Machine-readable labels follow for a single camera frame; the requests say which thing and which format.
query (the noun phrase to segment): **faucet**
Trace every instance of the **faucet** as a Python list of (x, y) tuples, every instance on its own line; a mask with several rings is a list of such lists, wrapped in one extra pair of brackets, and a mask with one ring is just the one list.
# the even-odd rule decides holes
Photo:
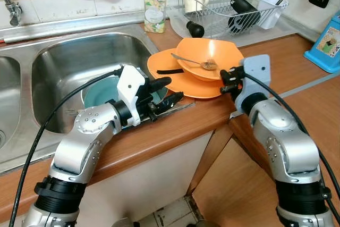
[(4, 0), (7, 10), (10, 12), (10, 25), (16, 27), (20, 23), (22, 9), (19, 3), (14, 3), (11, 0)]

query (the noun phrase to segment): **sink basin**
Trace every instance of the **sink basin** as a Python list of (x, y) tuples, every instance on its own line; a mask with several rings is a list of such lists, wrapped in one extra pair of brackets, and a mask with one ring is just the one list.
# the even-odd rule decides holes
[(20, 112), (20, 65), (0, 56), (0, 148), (13, 135)]
[[(88, 80), (130, 64), (147, 75), (151, 55), (136, 37), (124, 33), (107, 33), (65, 41), (43, 49), (32, 65), (33, 110), (40, 125), (57, 103)], [(56, 113), (47, 130), (68, 133), (74, 117), (84, 105), (81, 95), (68, 100)]]

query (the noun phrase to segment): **blue box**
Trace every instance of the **blue box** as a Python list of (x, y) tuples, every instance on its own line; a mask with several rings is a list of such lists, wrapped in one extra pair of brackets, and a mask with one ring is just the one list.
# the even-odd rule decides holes
[(340, 10), (304, 56), (328, 73), (340, 71)]

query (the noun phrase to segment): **orange bowl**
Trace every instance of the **orange bowl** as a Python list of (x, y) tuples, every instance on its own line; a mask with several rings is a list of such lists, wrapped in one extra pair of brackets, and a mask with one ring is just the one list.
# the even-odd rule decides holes
[(183, 38), (177, 45), (176, 54), (199, 63), (208, 59), (216, 62), (216, 70), (206, 70), (198, 64), (177, 60), (184, 71), (202, 81), (220, 80), (221, 69), (229, 70), (233, 66), (239, 66), (240, 60), (243, 59), (242, 53), (233, 42), (208, 38)]

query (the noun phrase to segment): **spoon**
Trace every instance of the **spoon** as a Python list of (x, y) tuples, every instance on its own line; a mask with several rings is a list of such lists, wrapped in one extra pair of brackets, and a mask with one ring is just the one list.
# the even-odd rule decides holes
[(187, 58), (179, 57), (178, 55), (176, 55), (174, 53), (171, 53), (171, 55), (174, 58), (178, 59), (178, 60), (190, 61), (190, 62), (196, 63), (196, 64), (200, 65), (202, 68), (204, 68), (206, 70), (215, 70), (215, 69), (217, 69), (217, 64), (216, 64), (216, 62), (212, 58), (208, 59), (208, 61), (199, 63), (199, 62), (196, 62), (196, 61), (188, 60)]

